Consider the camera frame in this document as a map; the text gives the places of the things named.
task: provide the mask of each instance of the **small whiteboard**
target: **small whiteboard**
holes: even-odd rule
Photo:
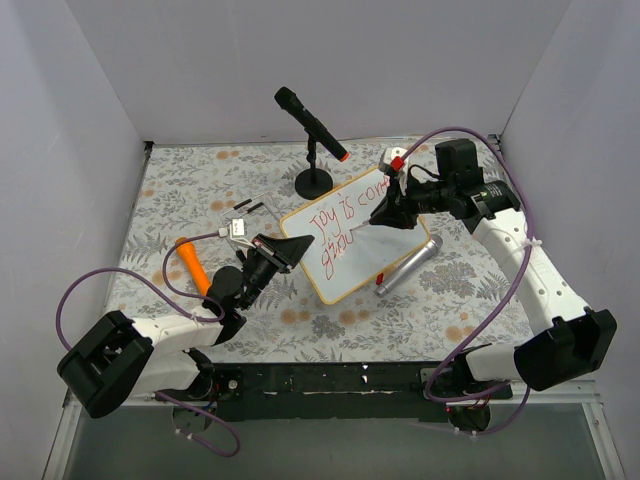
[[[413,230],[367,225],[349,231],[369,219],[384,198],[388,182],[389,177],[374,167],[280,220],[286,237],[315,237],[300,263],[327,305],[339,302],[429,241],[422,218]]]

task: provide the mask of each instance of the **white wall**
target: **white wall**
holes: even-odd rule
[[[640,477],[640,4],[573,0],[504,133],[538,236],[618,332],[597,375],[628,478]]]
[[[145,140],[501,132],[569,0],[67,0]]]
[[[66,391],[57,302],[116,263],[143,145],[63,0],[0,0],[0,478],[40,478]],[[71,341],[106,293],[72,297]]]

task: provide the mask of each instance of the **orange handle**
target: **orange handle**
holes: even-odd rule
[[[181,237],[176,240],[176,243],[184,242],[185,240],[185,237]],[[191,277],[196,283],[200,295],[206,295],[211,286],[211,282],[209,278],[207,278],[207,274],[204,273],[202,265],[200,265],[200,260],[198,260],[198,255],[196,255],[196,247],[193,246],[193,243],[187,242],[176,248],[176,251],[189,269],[189,273],[191,273]]]

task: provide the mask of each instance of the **microphone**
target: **microphone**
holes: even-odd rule
[[[320,123],[320,120],[311,115],[309,110],[304,108],[304,105],[302,105],[302,102],[298,100],[295,93],[287,87],[282,87],[276,92],[274,98],[276,99],[276,102],[278,102],[278,105],[280,105],[280,108],[298,120],[307,133],[324,145],[324,148],[326,148],[331,155],[341,162],[344,162],[349,158],[349,152],[347,152],[344,147],[340,145],[340,142],[338,142],[333,135],[327,131],[327,128]]]

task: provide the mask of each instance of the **floral tablecloth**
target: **floral tablecloth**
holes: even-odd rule
[[[339,163],[319,148],[318,164],[331,172],[334,184],[377,164],[382,149],[407,148],[405,141],[348,143],[351,157]],[[487,178],[500,174],[482,144],[478,157]],[[433,143],[412,162],[435,169]],[[133,214],[120,266],[166,288],[160,271],[167,249],[182,236],[217,230],[220,214],[244,199],[271,192],[271,206],[283,216],[306,201],[296,195],[293,180],[307,168],[305,145],[155,147]],[[260,209],[261,229],[279,235],[278,222]],[[508,282],[486,251],[448,214],[426,215],[433,233],[444,240],[441,253],[406,283],[384,298],[367,285],[335,305],[324,305],[302,268],[277,275],[244,312],[245,327],[231,340],[205,349],[216,362],[406,361],[442,359],[480,323],[504,295]],[[224,265],[239,265],[221,239],[196,245],[210,275]],[[195,292],[179,258],[170,262],[172,284]],[[196,300],[173,296],[192,308]],[[128,316],[161,316],[171,312],[148,288],[118,276],[108,308]],[[512,300],[479,337],[480,342],[518,343],[531,335],[520,304]]]

